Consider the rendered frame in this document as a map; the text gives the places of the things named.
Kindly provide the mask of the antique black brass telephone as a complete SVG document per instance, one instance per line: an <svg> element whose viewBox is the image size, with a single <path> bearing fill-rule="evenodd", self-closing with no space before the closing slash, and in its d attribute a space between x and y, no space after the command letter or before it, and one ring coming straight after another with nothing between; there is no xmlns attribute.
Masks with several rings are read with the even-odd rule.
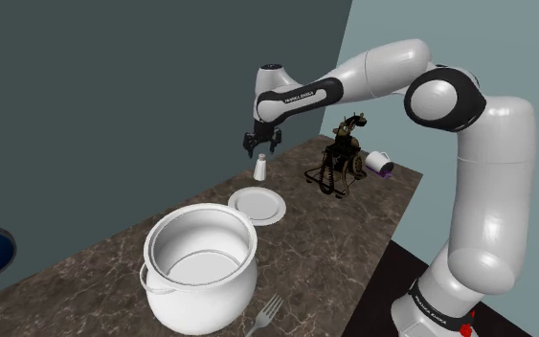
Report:
<svg viewBox="0 0 539 337"><path fill-rule="evenodd" d="M349 194L349 187L367 177L364 171L364 160L360 154L361 147L351 132L356 126L365 126L367 120L363 113L354 113L344 118L332 132L334 143L326 146L323 159L316 168L308 169L303 175L307 183L316 183L324 194L333 194L336 198L344 198Z"/></svg>

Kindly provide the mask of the white round plate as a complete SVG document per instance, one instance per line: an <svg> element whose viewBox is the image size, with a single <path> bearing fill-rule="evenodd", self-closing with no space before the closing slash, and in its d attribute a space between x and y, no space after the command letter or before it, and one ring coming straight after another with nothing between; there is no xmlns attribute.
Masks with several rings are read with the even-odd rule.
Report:
<svg viewBox="0 0 539 337"><path fill-rule="evenodd" d="M279 222L286 213L286 204L276 192L262 188L249 187L234 192L228 205L245 213L254 226L269 226Z"/></svg>

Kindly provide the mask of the large white pot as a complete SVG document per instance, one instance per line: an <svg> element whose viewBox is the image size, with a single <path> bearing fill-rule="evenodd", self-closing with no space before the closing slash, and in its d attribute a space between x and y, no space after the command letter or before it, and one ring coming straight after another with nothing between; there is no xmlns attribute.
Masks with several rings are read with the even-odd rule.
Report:
<svg viewBox="0 0 539 337"><path fill-rule="evenodd" d="M233 322L257 285L256 229L229 206L179 208L150 230L139 279L155 318L184 335L214 333Z"/></svg>

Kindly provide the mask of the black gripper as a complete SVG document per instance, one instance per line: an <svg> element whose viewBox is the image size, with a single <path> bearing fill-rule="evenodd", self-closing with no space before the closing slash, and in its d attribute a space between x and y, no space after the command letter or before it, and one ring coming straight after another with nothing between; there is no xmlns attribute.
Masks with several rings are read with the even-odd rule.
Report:
<svg viewBox="0 0 539 337"><path fill-rule="evenodd" d="M255 120L253 133L246 132L243 137L243 147L250 158L253 157L259 142L270 142L269 150L274 153L277 145L281 143L281 130L275 123Z"/></svg>

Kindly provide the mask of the silver fork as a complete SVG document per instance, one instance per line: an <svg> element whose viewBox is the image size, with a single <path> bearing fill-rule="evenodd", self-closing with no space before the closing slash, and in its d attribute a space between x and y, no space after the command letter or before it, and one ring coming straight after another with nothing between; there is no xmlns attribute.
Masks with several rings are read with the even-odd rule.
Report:
<svg viewBox="0 0 539 337"><path fill-rule="evenodd" d="M282 297L278 294L274 294L258 313L254 325L248 330L244 337L251 337L257 329L268 326L275 318L282 303Z"/></svg>

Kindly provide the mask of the white mug with purple print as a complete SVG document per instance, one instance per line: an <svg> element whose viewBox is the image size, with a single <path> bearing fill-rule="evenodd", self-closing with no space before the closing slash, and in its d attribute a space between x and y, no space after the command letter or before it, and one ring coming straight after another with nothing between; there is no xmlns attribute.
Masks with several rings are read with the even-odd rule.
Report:
<svg viewBox="0 0 539 337"><path fill-rule="evenodd" d="M394 163L386 152L372 151L365 159L365 166L379 176L388 178L392 175Z"/></svg>

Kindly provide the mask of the dark robot stand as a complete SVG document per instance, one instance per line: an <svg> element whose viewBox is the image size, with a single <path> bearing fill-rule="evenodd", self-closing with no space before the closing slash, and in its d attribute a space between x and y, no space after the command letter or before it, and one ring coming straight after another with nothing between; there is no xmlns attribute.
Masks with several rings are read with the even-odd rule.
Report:
<svg viewBox="0 0 539 337"><path fill-rule="evenodd" d="M371 276L342 337L398 337L391 318L392 302L408 291L427 264L391 240ZM475 332L480 337L532 337L479 302Z"/></svg>

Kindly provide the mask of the white salt shaker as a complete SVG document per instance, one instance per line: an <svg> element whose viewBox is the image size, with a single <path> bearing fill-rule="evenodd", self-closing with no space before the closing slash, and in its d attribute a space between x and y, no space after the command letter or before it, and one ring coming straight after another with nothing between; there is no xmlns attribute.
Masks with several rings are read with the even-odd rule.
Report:
<svg viewBox="0 0 539 337"><path fill-rule="evenodd" d="M257 181L264 181L266 179L267 160L266 155L260 153L258 155L253 177Z"/></svg>

